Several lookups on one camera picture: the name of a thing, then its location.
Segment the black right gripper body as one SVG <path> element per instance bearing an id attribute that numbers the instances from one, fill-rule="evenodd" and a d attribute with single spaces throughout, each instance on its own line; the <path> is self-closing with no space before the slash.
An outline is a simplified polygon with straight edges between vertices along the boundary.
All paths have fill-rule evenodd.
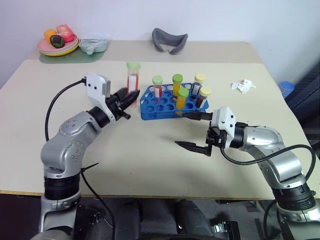
<path id="1" fill-rule="evenodd" d="M 210 122 L 205 141 L 208 150 L 212 150 L 212 147 L 224 149 L 226 147 L 226 142 L 227 132 L 225 130 L 218 129 L 217 126 L 213 126 L 212 122 Z"/>

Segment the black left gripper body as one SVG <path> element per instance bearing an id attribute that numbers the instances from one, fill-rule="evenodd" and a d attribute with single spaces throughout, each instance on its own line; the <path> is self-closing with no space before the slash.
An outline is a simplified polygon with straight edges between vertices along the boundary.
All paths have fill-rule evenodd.
<path id="1" fill-rule="evenodd" d="M 119 120 L 120 118 L 125 118 L 126 120 L 129 120 L 131 118 L 131 115 L 126 113 L 124 110 L 121 110 L 120 101 L 121 100 L 118 100 L 114 93 L 110 97 L 106 98 L 105 103 L 111 111 L 111 113 L 114 115 L 116 120 Z"/>

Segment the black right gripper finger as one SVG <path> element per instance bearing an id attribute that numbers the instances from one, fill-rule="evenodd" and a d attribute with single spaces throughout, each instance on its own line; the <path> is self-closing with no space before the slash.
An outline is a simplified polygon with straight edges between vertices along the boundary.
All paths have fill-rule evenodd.
<path id="1" fill-rule="evenodd" d="M 180 116 L 183 118 L 188 118 L 190 120 L 195 120 L 195 121 L 201 121 L 201 120 L 211 121 L 213 117 L 213 113 L 195 111 L 195 112 L 182 113 Z"/>
<path id="2" fill-rule="evenodd" d="M 203 155 L 206 155 L 207 157 L 210 157 L 212 154 L 211 144 L 207 146 L 198 146 L 193 142 L 187 142 L 187 141 L 175 141 L 175 143 L 190 152 L 203 154 Z"/>

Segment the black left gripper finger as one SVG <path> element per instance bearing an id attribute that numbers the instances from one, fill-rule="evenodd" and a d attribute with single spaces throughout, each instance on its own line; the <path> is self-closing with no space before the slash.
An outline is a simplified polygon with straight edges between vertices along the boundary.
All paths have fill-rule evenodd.
<path id="1" fill-rule="evenodd" d="M 118 98 L 118 100 L 128 100 L 130 98 L 127 90 L 128 89 L 126 87 L 122 87 L 115 93 L 115 96 Z"/>
<path id="2" fill-rule="evenodd" d="M 132 105 L 138 98 L 140 90 L 131 91 L 120 101 L 120 109 L 125 110 Z"/>

